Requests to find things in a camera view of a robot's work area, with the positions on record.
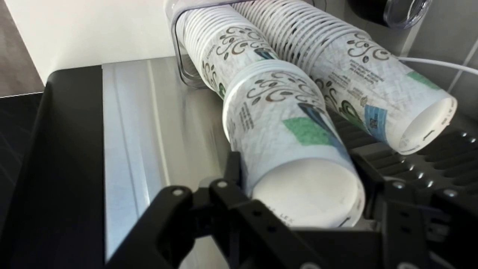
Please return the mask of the clear plastic container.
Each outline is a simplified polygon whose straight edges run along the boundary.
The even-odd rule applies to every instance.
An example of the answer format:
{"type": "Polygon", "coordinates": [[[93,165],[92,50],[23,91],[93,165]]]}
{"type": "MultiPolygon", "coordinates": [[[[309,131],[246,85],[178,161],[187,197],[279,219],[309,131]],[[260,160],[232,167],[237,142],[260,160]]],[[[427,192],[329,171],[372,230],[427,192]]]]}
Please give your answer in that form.
{"type": "Polygon", "coordinates": [[[386,0],[385,26],[392,29],[408,29],[417,24],[432,5],[432,0],[386,0]]]}

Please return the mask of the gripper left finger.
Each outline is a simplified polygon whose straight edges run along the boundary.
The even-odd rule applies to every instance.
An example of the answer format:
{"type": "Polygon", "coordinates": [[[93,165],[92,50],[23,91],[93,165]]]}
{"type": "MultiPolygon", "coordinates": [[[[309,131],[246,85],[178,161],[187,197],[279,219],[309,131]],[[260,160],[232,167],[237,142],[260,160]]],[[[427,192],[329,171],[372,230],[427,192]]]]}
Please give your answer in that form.
{"type": "Polygon", "coordinates": [[[230,152],[225,175],[191,191],[157,194],[106,269],[179,269],[200,237],[211,236],[230,269],[325,269],[324,260],[262,202],[238,186],[241,155],[230,152]]]}

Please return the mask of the clear plastic cup holder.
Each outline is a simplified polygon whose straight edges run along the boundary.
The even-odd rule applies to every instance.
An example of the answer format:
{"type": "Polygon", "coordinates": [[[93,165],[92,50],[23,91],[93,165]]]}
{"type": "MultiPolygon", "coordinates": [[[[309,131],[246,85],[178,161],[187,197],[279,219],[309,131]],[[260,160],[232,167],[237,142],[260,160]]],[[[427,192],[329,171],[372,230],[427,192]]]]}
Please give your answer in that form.
{"type": "Polygon", "coordinates": [[[254,0],[166,0],[164,4],[166,19],[170,24],[176,62],[181,81],[189,87],[201,89],[205,83],[200,77],[199,71],[193,66],[192,60],[183,43],[178,39],[177,21],[184,12],[201,9],[204,7],[231,5],[237,2],[254,0]]]}

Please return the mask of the stack of printed paper cups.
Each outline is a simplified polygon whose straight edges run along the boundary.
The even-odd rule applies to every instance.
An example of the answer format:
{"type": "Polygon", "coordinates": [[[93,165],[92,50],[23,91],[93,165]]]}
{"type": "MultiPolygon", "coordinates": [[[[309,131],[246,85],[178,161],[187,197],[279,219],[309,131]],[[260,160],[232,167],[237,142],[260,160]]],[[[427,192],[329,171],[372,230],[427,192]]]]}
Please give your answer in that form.
{"type": "Polygon", "coordinates": [[[205,85],[221,98],[241,70],[278,59],[261,30],[229,5],[184,12],[176,33],[205,85]]]}

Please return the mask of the tall stack of paper cups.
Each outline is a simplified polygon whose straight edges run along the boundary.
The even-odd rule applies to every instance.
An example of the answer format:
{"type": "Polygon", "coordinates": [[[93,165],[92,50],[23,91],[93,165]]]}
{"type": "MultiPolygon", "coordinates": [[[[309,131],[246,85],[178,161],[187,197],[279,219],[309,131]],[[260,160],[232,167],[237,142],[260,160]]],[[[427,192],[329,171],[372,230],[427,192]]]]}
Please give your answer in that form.
{"type": "Polygon", "coordinates": [[[329,108],[401,155],[421,150],[451,123],[456,98],[365,31],[302,0],[232,6],[265,34],[282,60],[312,78],[329,108]]]}

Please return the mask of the silver and black appliance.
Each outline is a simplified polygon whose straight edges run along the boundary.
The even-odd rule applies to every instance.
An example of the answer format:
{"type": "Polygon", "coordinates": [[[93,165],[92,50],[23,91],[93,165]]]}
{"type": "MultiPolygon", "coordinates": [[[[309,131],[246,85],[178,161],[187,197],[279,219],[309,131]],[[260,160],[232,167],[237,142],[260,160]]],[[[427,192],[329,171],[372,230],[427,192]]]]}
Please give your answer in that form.
{"type": "MultiPolygon", "coordinates": [[[[53,72],[41,98],[5,226],[0,269],[106,269],[159,192],[225,175],[220,97],[181,81],[173,57],[53,72]]],[[[329,111],[351,154],[384,177],[478,198],[478,125],[460,118],[407,157],[329,111]]],[[[385,269],[378,217],[296,233],[325,269],[385,269]]],[[[179,269],[229,266],[211,236],[179,269]]]]}

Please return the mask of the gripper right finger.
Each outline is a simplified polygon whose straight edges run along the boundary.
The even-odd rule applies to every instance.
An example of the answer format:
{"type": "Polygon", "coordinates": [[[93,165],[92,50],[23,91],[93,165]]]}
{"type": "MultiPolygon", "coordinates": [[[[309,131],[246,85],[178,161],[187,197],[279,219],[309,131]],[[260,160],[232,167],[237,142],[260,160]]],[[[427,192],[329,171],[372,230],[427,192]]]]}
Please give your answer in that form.
{"type": "Polygon", "coordinates": [[[351,157],[368,196],[366,216],[378,217],[385,269],[478,269],[478,198],[437,188],[423,204],[416,185],[351,157]]]}

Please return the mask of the short stack of paper cups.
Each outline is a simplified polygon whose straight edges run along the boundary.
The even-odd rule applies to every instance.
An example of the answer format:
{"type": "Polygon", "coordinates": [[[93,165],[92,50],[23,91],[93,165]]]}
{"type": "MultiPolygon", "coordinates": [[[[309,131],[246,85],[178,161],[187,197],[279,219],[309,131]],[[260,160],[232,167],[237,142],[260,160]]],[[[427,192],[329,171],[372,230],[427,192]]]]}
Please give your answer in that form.
{"type": "Polygon", "coordinates": [[[223,125],[241,154],[242,188],[291,228],[351,228],[365,190],[326,112],[318,86],[298,67],[261,60],[238,73],[223,125]]]}

